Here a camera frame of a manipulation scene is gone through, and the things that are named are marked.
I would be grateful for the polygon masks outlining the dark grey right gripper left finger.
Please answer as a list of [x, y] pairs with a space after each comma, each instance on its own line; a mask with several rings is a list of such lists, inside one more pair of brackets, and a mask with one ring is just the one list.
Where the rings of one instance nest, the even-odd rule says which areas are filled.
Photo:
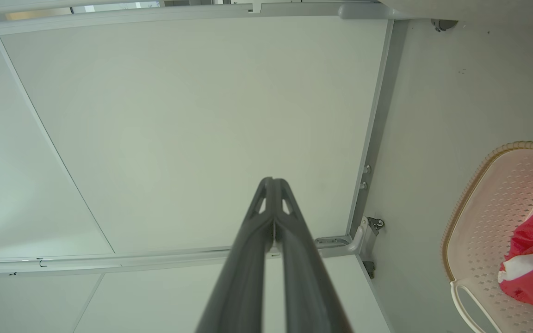
[[273, 246], [274, 179], [259, 183], [195, 331], [260, 333], [265, 254]]

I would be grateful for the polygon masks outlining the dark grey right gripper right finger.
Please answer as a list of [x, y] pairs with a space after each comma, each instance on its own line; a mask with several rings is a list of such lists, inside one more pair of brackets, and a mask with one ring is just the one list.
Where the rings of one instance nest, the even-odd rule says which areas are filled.
[[353, 329], [289, 183], [275, 179], [276, 240], [283, 255], [288, 333], [351, 333]]

